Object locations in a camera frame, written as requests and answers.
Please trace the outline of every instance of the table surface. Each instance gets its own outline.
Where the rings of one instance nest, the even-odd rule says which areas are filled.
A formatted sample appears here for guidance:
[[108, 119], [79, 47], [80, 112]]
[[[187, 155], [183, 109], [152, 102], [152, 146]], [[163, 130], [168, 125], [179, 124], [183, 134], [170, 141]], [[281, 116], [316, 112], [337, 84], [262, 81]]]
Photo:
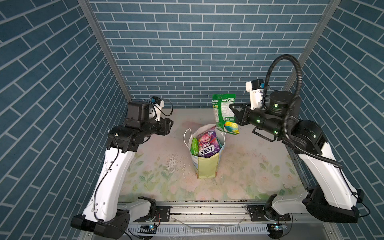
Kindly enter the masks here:
[[133, 202], [140, 196], [157, 201], [266, 200], [274, 193], [303, 191], [285, 145], [252, 134], [252, 125], [239, 127], [238, 135], [227, 134], [215, 178], [197, 179], [183, 135], [188, 128], [193, 133], [203, 125], [214, 124], [213, 110], [175, 109], [170, 118], [174, 121], [170, 134], [152, 135], [139, 146], [119, 202]]

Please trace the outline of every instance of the brick wallpaper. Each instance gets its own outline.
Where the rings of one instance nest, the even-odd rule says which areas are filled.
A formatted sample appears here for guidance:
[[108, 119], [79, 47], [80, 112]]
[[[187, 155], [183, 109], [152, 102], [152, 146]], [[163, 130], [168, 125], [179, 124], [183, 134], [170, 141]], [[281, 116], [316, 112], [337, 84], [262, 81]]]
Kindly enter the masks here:
[[338, 224], [344, 239], [384, 239], [383, 12], [382, 0], [342, 0], [303, 66], [301, 117], [322, 126], [371, 210]]
[[125, 98], [77, 0], [0, 1], [0, 239], [73, 239]]
[[[209, 108], [212, 94], [249, 101], [245, 82], [265, 78], [284, 53], [299, 57], [329, 0], [91, 0], [135, 98]], [[291, 74], [281, 62], [271, 86]]]

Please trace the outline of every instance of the white robotic arm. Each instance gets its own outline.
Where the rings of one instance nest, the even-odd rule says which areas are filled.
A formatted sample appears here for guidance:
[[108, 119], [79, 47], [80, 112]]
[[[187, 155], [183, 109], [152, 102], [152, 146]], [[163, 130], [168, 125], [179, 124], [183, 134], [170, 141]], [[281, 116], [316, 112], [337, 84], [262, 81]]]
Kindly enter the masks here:
[[153, 219], [154, 199], [140, 197], [125, 210], [117, 209], [117, 204], [125, 174], [139, 145], [152, 134], [167, 135], [170, 132], [173, 121], [160, 117], [163, 106], [164, 101], [157, 97], [153, 97], [149, 105], [128, 103], [124, 124], [108, 132], [103, 167], [91, 199], [83, 213], [72, 218], [71, 227], [118, 239], [129, 223], [141, 217]]
[[[267, 106], [269, 77], [280, 60], [289, 60], [295, 67], [298, 76], [295, 93], [274, 91]], [[256, 79], [245, 84], [250, 93], [250, 104], [230, 105], [237, 124], [252, 124], [255, 126], [254, 134], [271, 142], [277, 139], [291, 147], [318, 182], [315, 188], [298, 195], [271, 195], [264, 207], [266, 216], [275, 220], [278, 215], [287, 213], [310, 213], [324, 222], [356, 223], [359, 218], [356, 203], [362, 202], [364, 194], [347, 180], [342, 171], [343, 166], [335, 160], [321, 127], [316, 122], [298, 119], [301, 83], [302, 71], [296, 58], [281, 55], [270, 66], [265, 82]], [[272, 134], [274, 139], [265, 137], [257, 130]]]

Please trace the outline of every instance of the small green packet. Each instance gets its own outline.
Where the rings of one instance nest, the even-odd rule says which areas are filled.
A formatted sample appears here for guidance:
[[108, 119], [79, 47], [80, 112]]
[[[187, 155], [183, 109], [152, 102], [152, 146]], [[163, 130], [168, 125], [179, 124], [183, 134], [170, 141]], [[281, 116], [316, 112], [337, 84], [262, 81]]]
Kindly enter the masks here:
[[212, 106], [214, 109], [217, 129], [233, 135], [239, 134], [238, 125], [235, 123], [235, 114], [229, 108], [234, 103], [236, 94], [214, 94]]
[[191, 143], [191, 154], [194, 156], [199, 154], [199, 143], [195, 137], [192, 139]]

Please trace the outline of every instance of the vent grille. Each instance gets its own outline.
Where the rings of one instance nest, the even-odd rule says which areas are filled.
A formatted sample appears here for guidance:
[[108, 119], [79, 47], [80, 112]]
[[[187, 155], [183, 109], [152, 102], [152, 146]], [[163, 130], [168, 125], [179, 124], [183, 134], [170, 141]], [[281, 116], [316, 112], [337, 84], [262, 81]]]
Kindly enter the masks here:
[[[129, 230], [138, 235], [138, 231], [141, 236], [153, 236], [152, 233], [145, 233], [148, 230], [140, 228], [141, 225], [131, 225]], [[174, 226], [162, 224], [157, 228], [156, 236], [198, 236], [198, 235], [254, 235], [254, 234], [269, 234], [267, 224], [247, 224], [247, 226], [221, 226], [221, 225], [193, 225], [193, 228], [187, 226]]]

